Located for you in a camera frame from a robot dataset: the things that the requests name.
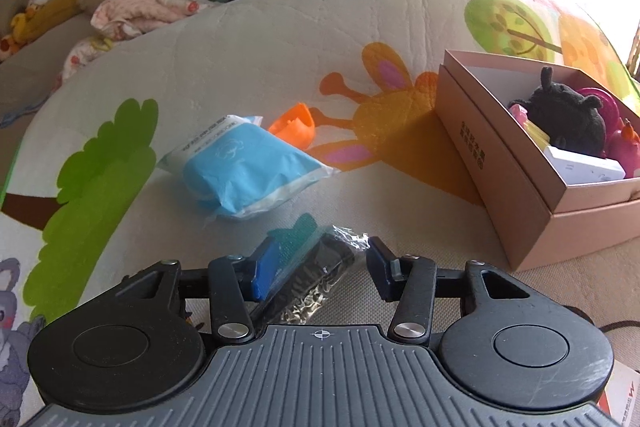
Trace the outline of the black roll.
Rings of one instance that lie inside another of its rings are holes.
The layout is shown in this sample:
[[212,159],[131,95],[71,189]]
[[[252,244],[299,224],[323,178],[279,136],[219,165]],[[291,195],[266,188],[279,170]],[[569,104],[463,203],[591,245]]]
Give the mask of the black roll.
[[337,225],[312,233],[277,271],[268,296],[250,314],[256,329],[307,324],[369,243],[367,233]]

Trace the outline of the blue tissue pack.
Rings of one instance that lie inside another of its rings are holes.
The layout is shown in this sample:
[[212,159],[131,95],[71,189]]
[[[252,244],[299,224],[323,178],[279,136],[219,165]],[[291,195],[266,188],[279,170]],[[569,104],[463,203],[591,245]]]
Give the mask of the blue tissue pack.
[[158,167],[179,177],[210,218],[232,220],[270,212],[338,174],[260,124],[259,117],[221,117]]

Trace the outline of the orange plastic shell toy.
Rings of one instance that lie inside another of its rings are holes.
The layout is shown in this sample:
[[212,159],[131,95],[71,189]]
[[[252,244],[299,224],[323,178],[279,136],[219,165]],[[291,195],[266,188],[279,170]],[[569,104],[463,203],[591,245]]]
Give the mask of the orange plastic shell toy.
[[268,132],[297,149],[307,150],[316,138],[316,124],[308,106],[299,102],[278,117]]

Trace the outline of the pink yellow stool toy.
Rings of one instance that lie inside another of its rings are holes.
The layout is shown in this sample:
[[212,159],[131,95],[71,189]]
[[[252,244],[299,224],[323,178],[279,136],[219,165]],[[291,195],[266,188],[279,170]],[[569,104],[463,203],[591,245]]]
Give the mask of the pink yellow stool toy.
[[509,113],[529,138],[534,141],[539,150],[543,151],[548,147],[550,144],[549,136],[528,118],[528,113],[524,106],[521,106],[521,104],[513,104],[513,106],[509,108]]

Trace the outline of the black plush toy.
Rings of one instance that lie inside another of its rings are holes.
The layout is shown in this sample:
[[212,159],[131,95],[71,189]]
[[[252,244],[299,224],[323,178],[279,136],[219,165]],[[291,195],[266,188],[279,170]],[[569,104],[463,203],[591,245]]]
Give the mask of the black plush toy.
[[527,118],[548,137],[553,147],[590,156],[601,156],[606,130],[599,110],[601,100],[584,96],[552,80],[553,69],[544,66],[540,85],[526,99],[512,100],[508,108],[521,106]]

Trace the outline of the pink plastic basket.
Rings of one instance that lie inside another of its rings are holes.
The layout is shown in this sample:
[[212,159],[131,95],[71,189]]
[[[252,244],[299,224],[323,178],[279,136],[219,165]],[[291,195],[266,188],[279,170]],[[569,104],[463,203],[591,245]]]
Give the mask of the pink plastic basket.
[[577,92],[585,97],[595,96],[600,100],[601,107],[598,112],[604,121],[606,135],[610,136],[616,132],[620,122],[620,109],[614,97],[608,91],[597,87],[579,88]]

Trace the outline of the white battery charger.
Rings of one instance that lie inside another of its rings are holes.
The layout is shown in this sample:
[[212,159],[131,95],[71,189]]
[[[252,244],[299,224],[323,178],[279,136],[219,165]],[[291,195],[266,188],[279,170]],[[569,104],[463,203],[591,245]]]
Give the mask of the white battery charger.
[[544,148],[544,156],[568,186],[618,181],[626,176],[618,161],[607,158],[596,158],[552,146]]

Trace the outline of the red white W box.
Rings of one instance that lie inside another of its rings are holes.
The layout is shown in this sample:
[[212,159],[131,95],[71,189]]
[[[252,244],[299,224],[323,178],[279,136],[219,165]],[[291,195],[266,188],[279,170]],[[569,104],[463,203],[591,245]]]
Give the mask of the red white W box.
[[639,373],[615,360],[611,376],[597,406],[621,426],[629,427],[632,425],[638,395]]

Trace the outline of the pink cardboard box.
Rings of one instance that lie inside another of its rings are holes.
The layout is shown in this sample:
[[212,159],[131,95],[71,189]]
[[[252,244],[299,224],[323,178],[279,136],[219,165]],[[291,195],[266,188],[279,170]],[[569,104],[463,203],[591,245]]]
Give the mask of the pink cardboard box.
[[514,270],[639,235],[638,179],[569,186],[506,108],[539,87],[543,68],[536,60],[448,50],[438,75],[436,113]]

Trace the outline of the colourful cartoon play mat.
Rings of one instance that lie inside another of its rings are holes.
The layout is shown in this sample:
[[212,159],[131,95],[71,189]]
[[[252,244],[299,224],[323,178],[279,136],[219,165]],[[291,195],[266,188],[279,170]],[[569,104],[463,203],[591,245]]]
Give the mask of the colourful cartoon play mat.
[[[1,194],[6,426],[616,426],[639,373],[639,236],[511,268],[436,113],[446,51],[639,86],[572,0],[236,0],[75,74],[27,129]],[[210,218],[160,160],[227,115],[310,109],[338,174],[270,212]],[[330,225],[400,261],[382,300],[359,258],[305,325],[256,329],[250,255],[280,268]]]

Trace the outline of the pink floral cloth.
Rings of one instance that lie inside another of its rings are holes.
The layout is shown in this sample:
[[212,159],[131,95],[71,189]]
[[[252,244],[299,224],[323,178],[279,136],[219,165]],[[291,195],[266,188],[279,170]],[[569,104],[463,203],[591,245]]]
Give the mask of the pink floral cloth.
[[90,19],[93,36],[81,39],[67,54],[56,86],[119,44],[216,6],[218,2],[209,0],[104,0]]

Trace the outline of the yellow plush toy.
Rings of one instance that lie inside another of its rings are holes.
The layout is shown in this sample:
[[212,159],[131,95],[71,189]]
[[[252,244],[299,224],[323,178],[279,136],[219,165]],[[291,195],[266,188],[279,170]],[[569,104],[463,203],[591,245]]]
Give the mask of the yellow plush toy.
[[1,39],[1,61],[80,12],[78,0],[28,0],[26,8],[12,18],[9,33]]

